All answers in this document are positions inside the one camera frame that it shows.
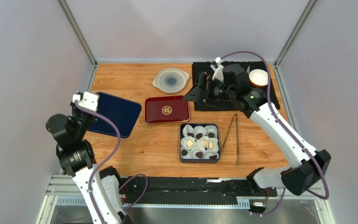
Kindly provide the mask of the oval white chocolate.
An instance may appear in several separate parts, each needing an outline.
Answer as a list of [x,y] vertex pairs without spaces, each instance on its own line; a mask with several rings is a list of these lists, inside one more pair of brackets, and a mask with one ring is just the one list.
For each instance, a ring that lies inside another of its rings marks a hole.
[[209,149],[214,149],[214,143],[213,143],[212,141],[210,141],[210,142],[208,143],[208,148],[209,148]]

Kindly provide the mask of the dark blue box lid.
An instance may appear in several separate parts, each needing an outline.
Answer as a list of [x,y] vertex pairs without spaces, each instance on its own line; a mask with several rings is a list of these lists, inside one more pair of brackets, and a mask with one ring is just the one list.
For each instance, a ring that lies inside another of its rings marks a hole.
[[[140,116],[141,104],[104,92],[97,92],[97,94],[99,95],[97,112],[117,126],[121,138],[129,138]],[[117,135],[113,127],[98,118],[90,124],[88,131],[114,137]]]

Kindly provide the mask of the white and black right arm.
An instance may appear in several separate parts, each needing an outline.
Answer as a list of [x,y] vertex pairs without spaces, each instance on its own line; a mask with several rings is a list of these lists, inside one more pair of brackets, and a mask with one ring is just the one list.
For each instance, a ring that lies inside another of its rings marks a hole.
[[286,188],[296,196],[319,180],[326,183],[324,174],[331,161],[326,150],[318,151],[305,141],[268,101],[264,90],[250,84],[249,73],[239,64],[221,68],[223,80],[205,72],[183,97],[199,105],[217,107],[229,102],[236,110],[255,122],[279,147],[289,166],[275,169],[258,168],[247,176],[253,188]]

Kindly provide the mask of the white cube chocolate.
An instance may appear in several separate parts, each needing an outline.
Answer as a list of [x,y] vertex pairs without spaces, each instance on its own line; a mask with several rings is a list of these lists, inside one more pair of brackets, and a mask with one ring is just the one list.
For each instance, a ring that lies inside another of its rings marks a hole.
[[186,142],[186,144],[187,144],[187,146],[188,146],[188,147],[193,146],[193,142],[192,142],[192,141],[190,141],[190,140],[189,140],[189,141],[187,141],[187,142]]

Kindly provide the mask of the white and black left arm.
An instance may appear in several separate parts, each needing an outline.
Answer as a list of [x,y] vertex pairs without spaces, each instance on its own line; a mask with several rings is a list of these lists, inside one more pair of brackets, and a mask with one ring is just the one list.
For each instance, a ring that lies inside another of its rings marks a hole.
[[78,100],[72,103],[79,116],[69,117],[63,114],[53,115],[46,122],[46,129],[56,140],[56,155],[61,168],[71,176],[79,188],[92,221],[95,224],[131,224],[131,217],[122,208],[119,198],[119,178],[112,176],[112,193],[106,193],[100,178],[100,165],[95,160],[91,144],[84,140],[85,133],[94,118],[101,119],[112,126],[117,134],[117,144],[103,163],[118,150],[121,134],[117,126],[95,109],[80,106]]

